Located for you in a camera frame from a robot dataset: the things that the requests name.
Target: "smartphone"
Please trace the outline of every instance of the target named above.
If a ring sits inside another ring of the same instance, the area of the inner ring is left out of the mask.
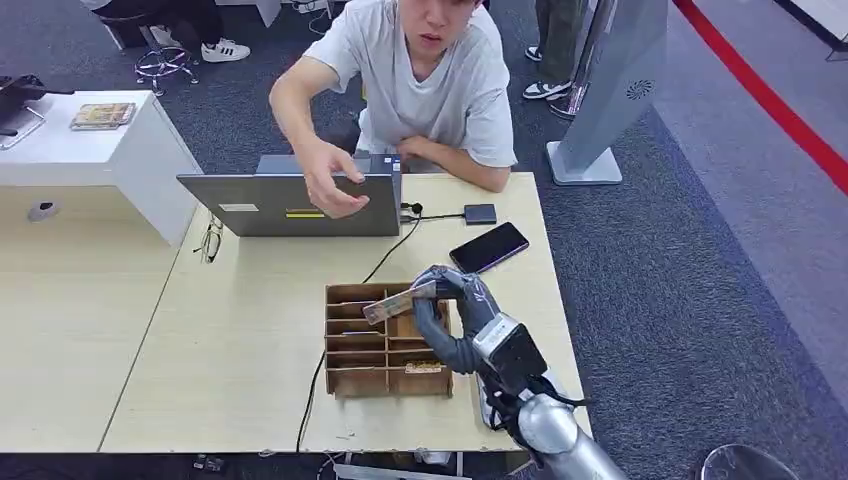
[[[450,252],[451,260],[465,273],[483,273],[530,246],[530,242],[506,222]]]

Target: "metal stool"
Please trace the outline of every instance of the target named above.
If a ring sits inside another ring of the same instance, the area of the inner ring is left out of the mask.
[[[150,31],[150,27],[158,23],[159,13],[153,12],[127,18],[99,17],[105,25],[111,27],[135,25],[141,31],[150,51],[135,62],[135,73],[138,75],[136,81],[144,83],[144,80],[149,78],[153,85],[153,93],[157,97],[165,94],[165,90],[159,86],[159,79],[173,73],[183,72],[191,78],[192,84],[199,83],[197,77],[188,68],[189,65],[198,64],[197,61],[192,61],[191,52],[181,47],[163,47]]]

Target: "cardboard box compartment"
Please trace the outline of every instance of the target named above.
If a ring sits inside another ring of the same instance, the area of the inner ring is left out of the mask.
[[[445,395],[453,393],[453,372],[436,357],[404,312],[370,325],[366,306],[409,289],[408,283],[327,287],[327,393],[342,397]],[[438,305],[450,333],[447,301]]]

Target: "laptop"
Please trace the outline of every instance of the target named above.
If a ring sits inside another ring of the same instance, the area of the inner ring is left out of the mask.
[[[178,175],[177,180],[240,237],[390,237],[400,233],[401,173],[397,155],[354,158],[365,176],[336,185],[371,201],[359,212],[331,219],[312,205],[294,155],[263,155],[253,175]]]

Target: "cardboard card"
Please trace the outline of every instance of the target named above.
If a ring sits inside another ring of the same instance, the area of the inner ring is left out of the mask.
[[[362,309],[368,323],[374,325],[376,323],[385,322],[391,317],[399,315],[403,312],[412,310],[412,300],[415,298],[435,298],[436,297],[436,281],[427,282],[416,288],[400,292],[397,295],[372,303]]]

